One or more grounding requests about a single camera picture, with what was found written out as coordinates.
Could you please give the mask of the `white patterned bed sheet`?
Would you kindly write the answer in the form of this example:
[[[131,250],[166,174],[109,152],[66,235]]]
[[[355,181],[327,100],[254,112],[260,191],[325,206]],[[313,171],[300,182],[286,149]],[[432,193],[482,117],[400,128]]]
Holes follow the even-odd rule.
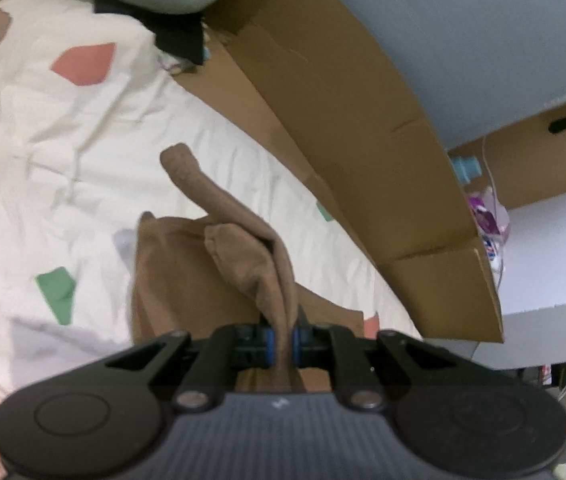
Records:
[[[141,221],[204,215],[161,167],[178,143],[280,234],[312,321],[417,335],[304,172],[266,148],[277,120],[240,127],[164,64],[148,29],[94,0],[0,0],[0,401],[140,339]]]

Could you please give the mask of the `large brown cardboard sheet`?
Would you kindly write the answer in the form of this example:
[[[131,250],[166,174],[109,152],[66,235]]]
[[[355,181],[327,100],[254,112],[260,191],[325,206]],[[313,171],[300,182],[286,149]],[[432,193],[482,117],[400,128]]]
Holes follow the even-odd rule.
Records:
[[[500,342],[496,284],[450,159],[339,0],[219,0],[211,58],[179,83],[272,162],[249,199],[297,280],[368,330]]]

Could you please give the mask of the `brown cardboard box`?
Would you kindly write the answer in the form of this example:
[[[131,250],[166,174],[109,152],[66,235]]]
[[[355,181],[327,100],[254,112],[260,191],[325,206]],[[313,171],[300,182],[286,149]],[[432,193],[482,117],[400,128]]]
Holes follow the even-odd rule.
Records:
[[[468,188],[481,191],[492,185],[508,209],[547,200],[566,193],[566,130],[550,131],[552,122],[563,118],[566,104],[467,142],[450,154],[488,162],[492,176],[483,176]]]

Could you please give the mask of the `brown printed t-shirt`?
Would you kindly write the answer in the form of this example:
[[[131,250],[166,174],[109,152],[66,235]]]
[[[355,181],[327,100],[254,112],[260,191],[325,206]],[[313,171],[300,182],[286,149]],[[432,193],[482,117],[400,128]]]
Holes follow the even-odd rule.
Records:
[[[330,388],[317,368],[292,369],[292,326],[300,318],[341,325],[363,334],[363,315],[336,306],[298,285],[277,232],[200,170],[184,144],[160,155],[172,183],[202,218],[142,214],[136,232],[132,278],[132,335],[143,342],[172,330],[205,339],[219,327],[266,320],[274,330],[275,363],[240,373],[240,391]]]

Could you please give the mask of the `purple white packaging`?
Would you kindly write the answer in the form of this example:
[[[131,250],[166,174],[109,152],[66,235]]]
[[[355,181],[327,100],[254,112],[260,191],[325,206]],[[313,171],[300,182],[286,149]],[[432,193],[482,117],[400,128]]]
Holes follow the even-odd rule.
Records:
[[[510,236],[510,216],[492,186],[482,192],[470,193],[467,201],[484,242],[492,272],[500,274],[504,268],[504,246]]]

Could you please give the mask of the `black garment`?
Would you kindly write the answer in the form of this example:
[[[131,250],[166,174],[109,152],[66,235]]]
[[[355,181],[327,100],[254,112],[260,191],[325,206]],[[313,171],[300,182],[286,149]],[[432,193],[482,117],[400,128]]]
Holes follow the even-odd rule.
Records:
[[[164,14],[132,6],[119,0],[94,0],[96,14],[119,14],[139,21],[155,35],[155,44],[161,51],[177,58],[185,58],[201,66],[205,61],[204,26],[202,12]]]

